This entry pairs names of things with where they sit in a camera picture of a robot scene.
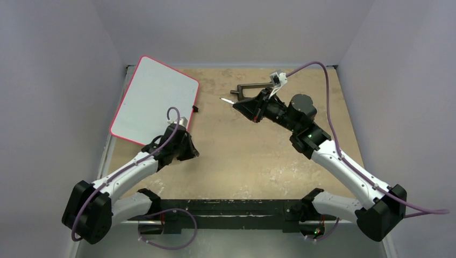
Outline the white whiteboard marker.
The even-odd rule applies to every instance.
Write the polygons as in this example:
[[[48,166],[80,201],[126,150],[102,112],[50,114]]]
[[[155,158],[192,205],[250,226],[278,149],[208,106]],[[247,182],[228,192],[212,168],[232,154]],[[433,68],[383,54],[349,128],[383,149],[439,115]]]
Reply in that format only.
[[[233,104],[235,103],[234,101],[232,101],[232,100],[230,100],[230,99],[226,99],[226,98],[220,98],[220,100],[222,100],[222,101],[224,101],[224,102],[227,102],[227,103],[229,103],[229,104],[231,104],[231,105],[233,105]]]

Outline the pink framed whiteboard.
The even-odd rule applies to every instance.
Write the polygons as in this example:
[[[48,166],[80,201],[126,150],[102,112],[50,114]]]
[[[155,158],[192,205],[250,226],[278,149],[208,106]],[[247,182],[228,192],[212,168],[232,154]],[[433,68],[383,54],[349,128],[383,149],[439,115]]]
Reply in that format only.
[[[142,56],[133,72],[110,133],[140,145],[161,135],[170,118],[191,120],[200,83],[198,80],[149,56]]]

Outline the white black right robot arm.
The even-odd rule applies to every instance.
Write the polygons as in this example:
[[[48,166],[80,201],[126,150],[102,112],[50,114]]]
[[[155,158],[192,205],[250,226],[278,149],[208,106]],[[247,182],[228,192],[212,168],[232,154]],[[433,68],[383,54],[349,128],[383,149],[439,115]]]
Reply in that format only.
[[[310,219],[333,215],[355,223],[371,240],[382,241],[405,217],[406,190],[376,178],[338,149],[330,135],[315,123],[317,109],[311,97],[297,94],[285,104],[269,93],[265,88],[256,97],[232,106],[254,123],[267,118],[291,131],[289,140],[296,151],[329,171],[355,196],[350,199],[316,190],[305,197],[303,214]]]

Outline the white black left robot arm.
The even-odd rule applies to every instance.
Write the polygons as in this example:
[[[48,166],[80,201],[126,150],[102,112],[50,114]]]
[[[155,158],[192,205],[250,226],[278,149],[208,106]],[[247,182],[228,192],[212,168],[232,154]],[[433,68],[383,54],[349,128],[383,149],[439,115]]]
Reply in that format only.
[[[186,127],[170,124],[163,135],[150,144],[127,164],[114,173],[88,183],[75,184],[62,216],[62,223],[71,230],[74,242],[85,240],[90,244],[102,240],[112,226],[132,218],[163,220],[166,210],[161,198],[148,189],[140,189],[133,196],[122,195],[143,179],[159,172],[163,167],[198,157]]]

